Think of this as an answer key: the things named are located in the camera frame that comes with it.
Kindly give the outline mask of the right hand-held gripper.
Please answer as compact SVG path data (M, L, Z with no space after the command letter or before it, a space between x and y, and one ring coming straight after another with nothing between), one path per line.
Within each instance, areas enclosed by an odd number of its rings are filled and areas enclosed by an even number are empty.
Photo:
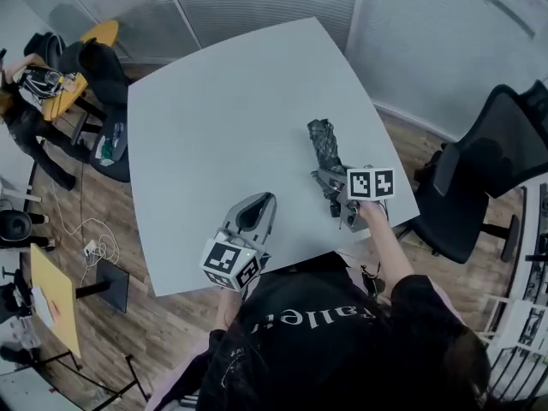
M318 168L310 173L320 186L323 195L338 195L342 222L356 233L368 228L359 215L361 202L380 204L388 217L386 201L395 197L394 170L392 168L364 167L348 168L331 166L328 170Z

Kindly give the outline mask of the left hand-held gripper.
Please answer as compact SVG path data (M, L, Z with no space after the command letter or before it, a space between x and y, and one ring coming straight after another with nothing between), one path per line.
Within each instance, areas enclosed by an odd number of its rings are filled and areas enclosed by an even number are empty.
M269 192L254 194L230 208L219 229L206 241L200 269L211 283L243 292L265 269L271 257L265 249L277 211L276 196ZM254 230L256 239L248 240L231 230Z

